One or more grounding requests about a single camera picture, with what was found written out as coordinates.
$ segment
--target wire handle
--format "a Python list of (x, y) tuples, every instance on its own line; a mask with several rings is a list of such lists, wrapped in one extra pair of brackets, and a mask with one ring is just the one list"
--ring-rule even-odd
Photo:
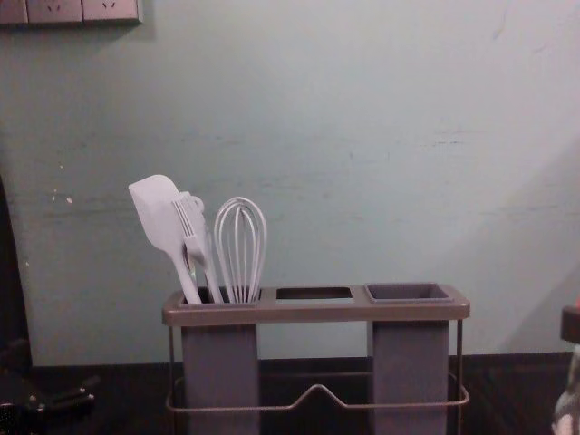
[[(175, 385), (178, 386), (183, 382), (183, 378), (176, 380)], [(240, 407), (208, 407), (208, 408), (177, 408), (171, 405), (173, 402), (173, 393), (170, 392), (165, 400), (165, 407), (176, 414), (195, 414), (204, 412), (256, 412), (256, 411), (292, 411), (306, 400), (313, 392), (324, 392), (330, 397), (334, 403), (345, 410), (349, 411), (363, 411), (363, 410), (403, 410), (411, 408), (446, 408), (459, 407), (469, 403), (469, 392), (463, 385), (460, 386), (462, 399), (458, 401), (429, 401), (429, 402), (414, 402), (414, 403), (345, 403), (339, 399), (328, 387), (321, 383), (312, 385), (308, 390), (303, 392), (298, 399), (289, 405), (278, 406), (240, 406)]]

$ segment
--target electrical outlet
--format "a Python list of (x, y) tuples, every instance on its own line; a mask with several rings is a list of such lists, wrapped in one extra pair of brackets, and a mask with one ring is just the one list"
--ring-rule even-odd
[(139, 20), (138, 0), (82, 0), (84, 21)]
[(0, 0), (0, 24), (28, 23), (26, 0)]
[(81, 0), (28, 0), (28, 19), (31, 23), (81, 22)]

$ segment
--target fork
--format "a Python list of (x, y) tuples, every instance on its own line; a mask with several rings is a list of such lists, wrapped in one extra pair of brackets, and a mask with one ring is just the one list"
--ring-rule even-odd
[(208, 244), (207, 229), (205, 219), (201, 213), (202, 206), (200, 206), (200, 202), (201, 199), (192, 197), (189, 193), (184, 193), (178, 199), (172, 201), (181, 222), (189, 267), (194, 266), (194, 260), (203, 267), (211, 299), (215, 304), (223, 304), (224, 301), (219, 292), (218, 279), (213, 267), (211, 245)]

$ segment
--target teal wall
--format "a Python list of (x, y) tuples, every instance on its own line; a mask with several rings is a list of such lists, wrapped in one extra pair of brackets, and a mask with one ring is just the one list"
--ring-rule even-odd
[[(580, 295), (577, 1), (169, 0), (134, 29), (0, 33), (0, 170), (34, 363), (167, 358), (178, 287), (127, 186), (265, 211), (264, 284), (433, 280), (468, 353), (566, 348)], [(266, 328), (264, 357), (364, 353)]]

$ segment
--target utensil caddy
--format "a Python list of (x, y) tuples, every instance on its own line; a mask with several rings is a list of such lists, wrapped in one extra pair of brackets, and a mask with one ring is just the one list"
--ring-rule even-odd
[[(343, 303), (321, 304), (323, 299)], [(431, 283), (263, 288), (255, 304), (185, 304), (177, 292), (163, 307), (171, 385), (166, 407), (173, 430), (177, 415), (187, 414), (188, 435), (259, 435), (261, 413), (289, 412), (311, 393), (323, 392), (345, 411), (367, 411), (374, 435), (444, 435), (449, 407), (456, 409), (460, 434), (460, 407), (469, 402), (462, 385), (462, 321), (468, 317), (469, 301), (459, 291)], [(346, 403), (322, 384), (286, 405), (260, 402), (258, 324), (352, 321), (368, 324), (372, 367), (367, 403)], [(457, 363), (449, 400), (453, 321)], [(184, 370), (177, 381), (175, 327), (181, 330)], [(179, 386), (187, 408), (177, 404)]]

